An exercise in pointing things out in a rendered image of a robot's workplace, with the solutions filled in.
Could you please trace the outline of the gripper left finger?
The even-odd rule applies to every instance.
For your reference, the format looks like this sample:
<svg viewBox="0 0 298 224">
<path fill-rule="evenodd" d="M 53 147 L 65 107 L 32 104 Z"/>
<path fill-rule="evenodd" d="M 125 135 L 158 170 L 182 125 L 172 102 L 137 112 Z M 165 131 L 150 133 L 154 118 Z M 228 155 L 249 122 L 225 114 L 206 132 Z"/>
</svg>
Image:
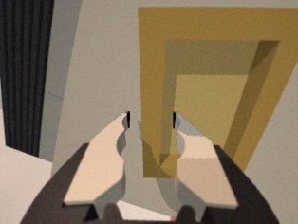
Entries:
<svg viewBox="0 0 298 224">
<path fill-rule="evenodd" d="M 130 111 L 124 111 L 84 143 L 34 198 L 20 224 L 84 224 L 102 219 L 105 206 L 117 204 L 125 195 L 121 152 L 128 128 Z"/>
</svg>

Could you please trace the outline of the beige flat board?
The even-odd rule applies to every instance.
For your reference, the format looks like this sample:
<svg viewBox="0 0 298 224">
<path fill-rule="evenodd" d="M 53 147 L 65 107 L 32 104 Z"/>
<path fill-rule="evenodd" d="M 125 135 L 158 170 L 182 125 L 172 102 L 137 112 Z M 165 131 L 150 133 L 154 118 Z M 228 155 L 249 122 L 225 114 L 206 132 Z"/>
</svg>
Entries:
<svg viewBox="0 0 298 224">
<path fill-rule="evenodd" d="M 176 218 L 175 179 L 143 178 L 138 7 L 298 8 L 298 0 L 82 0 L 50 177 L 127 110 L 121 201 Z M 298 224 L 298 61 L 244 173 L 281 224 Z"/>
</svg>

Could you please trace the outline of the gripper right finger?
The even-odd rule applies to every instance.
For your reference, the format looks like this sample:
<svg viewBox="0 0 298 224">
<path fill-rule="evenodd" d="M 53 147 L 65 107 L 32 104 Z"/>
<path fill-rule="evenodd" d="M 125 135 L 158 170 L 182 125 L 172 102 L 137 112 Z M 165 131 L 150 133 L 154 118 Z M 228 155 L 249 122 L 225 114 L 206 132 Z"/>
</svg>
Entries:
<svg viewBox="0 0 298 224">
<path fill-rule="evenodd" d="M 175 114 L 175 115 L 174 115 Z M 178 111 L 175 195 L 206 224 L 280 224 L 260 191 L 219 146 Z"/>
</svg>

